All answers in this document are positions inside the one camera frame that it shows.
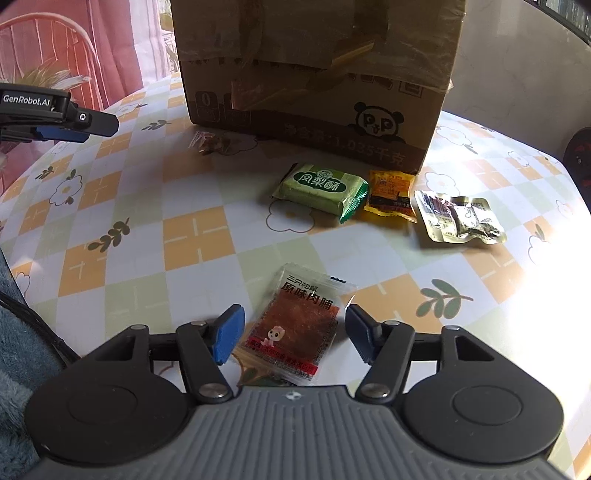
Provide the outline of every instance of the floral tablecloth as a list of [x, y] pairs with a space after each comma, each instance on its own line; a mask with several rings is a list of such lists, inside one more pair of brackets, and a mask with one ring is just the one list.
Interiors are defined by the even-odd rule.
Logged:
[[[361, 212], [339, 226], [270, 198], [295, 161], [367, 175], [353, 160], [236, 133], [226, 155], [189, 148], [196, 127], [178, 76], [108, 111], [121, 122], [116, 136], [57, 144], [0, 203], [13, 275], [72, 348], [85, 354], [134, 323], [171, 332], [233, 303], [251, 318], [294, 262], [355, 284], [355, 301], [378, 320], [422, 332], [454, 323], [488, 342], [557, 394], [565, 428], [551, 460], [589, 474], [591, 218], [558, 161], [442, 113], [415, 187], [485, 197], [508, 240], [435, 244], [420, 221]], [[433, 289], [459, 309], [434, 311], [423, 294]], [[343, 342], [319, 380], [354, 390], [367, 369]], [[272, 381], [235, 357], [223, 371], [233, 385]], [[410, 383], [433, 371], [413, 365]], [[175, 365], [158, 373], [180, 384]]]

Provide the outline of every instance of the meat jerky package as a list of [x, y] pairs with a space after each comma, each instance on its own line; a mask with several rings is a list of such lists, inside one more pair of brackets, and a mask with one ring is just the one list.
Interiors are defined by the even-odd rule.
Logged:
[[284, 265], [239, 349], [286, 380], [313, 384], [354, 291], [326, 274]]

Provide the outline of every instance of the blue fuzzy blanket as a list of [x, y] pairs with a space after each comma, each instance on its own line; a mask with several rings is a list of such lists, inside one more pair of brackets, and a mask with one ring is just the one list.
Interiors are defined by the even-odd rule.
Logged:
[[[24, 303], [0, 252], [0, 290]], [[57, 354], [10, 311], [0, 307], [0, 479], [21, 476], [37, 461], [23, 414], [31, 393], [61, 371]]]

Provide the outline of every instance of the yellow snack package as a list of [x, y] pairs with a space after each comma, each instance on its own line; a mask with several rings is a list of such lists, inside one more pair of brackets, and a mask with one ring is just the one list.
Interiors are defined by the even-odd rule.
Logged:
[[413, 181], [414, 175], [401, 171], [370, 171], [371, 193], [363, 209], [383, 217], [398, 215], [416, 223], [417, 216], [410, 205]]

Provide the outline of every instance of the small snack wrapper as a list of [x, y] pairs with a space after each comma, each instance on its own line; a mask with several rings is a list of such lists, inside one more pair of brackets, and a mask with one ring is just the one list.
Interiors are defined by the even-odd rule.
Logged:
[[273, 196], [332, 213], [344, 223], [365, 200], [367, 193], [368, 183], [357, 175], [310, 163], [295, 163]]
[[284, 265], [268, 304], [247, 339], [239, 345], [252, 361], [281, 378], [310, 383], [335, 338], [355, 287], [327, 275]]
[[213, 132], [207, 132], [205, 130], [197, 130], [189, 148], [197, 148], [199, 153], [208, 155], [213, 152], [224, 154], [230, 147], [230, 139], [225, 138], [223, 135], [218, 135]]
[[414, 195], [429, 237], [436, 242], [462, 244], [479, 238], [492, 245], [507, 240], [505, 230], [486, 199], [450, 197], [422, 190]]
[[383, 217], [398, 215], [416, 223], [417, 216], [410, 205], [413, 181], [414, 175], [401, 171], [370, 171], [371, 191], [363, 209]]

